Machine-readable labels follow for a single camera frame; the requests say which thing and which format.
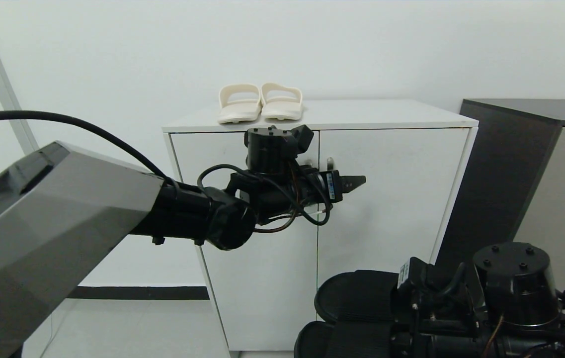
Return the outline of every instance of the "robotic arm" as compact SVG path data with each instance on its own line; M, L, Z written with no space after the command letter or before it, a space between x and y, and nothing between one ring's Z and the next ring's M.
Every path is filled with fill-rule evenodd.
M298 165L296 157L313 136L304 125L249 129L247 170L214 166L193 186L170 179L116 137L77 118L0 112L0 120L19 118L89 129L137 154L154 173L53 142L0 174L0 358L17 351L128 234L151 236L157 245L171 237L237 249L253 232L281 231L298 216L325 224L332 204L366 182ZM205 175L219 169L236 172L227 188L203 186ZM321 221L305 212L318 203L325 207ZM284 218L277 229L256 228Z

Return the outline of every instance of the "cream slide sandal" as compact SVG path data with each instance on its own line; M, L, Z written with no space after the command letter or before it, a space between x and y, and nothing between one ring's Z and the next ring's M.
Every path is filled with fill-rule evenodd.
M257 98L238 98L230 100L235 94L254 93ZM262 108L260 89L252 84L235 84L221 88L218 93L221 111L218 115L219 124L253 122L258 120Z
M283 91L289 95L269 96L271 91ZM286 88L279 84L267 83L260 88L262 99L262 117L275 118L279 120L302 118L302 91L296 88Z

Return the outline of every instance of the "label sticker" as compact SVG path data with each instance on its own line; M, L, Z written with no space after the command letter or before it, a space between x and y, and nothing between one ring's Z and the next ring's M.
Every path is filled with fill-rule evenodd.
M333 174L327 173L326 174L326 186L328 186L328 197L331 200L335 200L335 188L333 186Z
M410 259L400 269L400 277L398 278L398 288L408 279L410 271Z

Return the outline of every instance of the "black motor housing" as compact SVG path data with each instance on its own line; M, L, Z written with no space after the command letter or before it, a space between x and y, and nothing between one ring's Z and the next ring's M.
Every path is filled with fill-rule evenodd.
M473 256L489 319L517 329L544 329L558 323L557 290L550 256L528 243L502 243Z

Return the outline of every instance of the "black baseboard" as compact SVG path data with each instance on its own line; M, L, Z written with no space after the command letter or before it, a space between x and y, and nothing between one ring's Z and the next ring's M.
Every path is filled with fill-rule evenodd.
M181 287L85 287L77 286L68 298L80 299L209 299L205 286Z

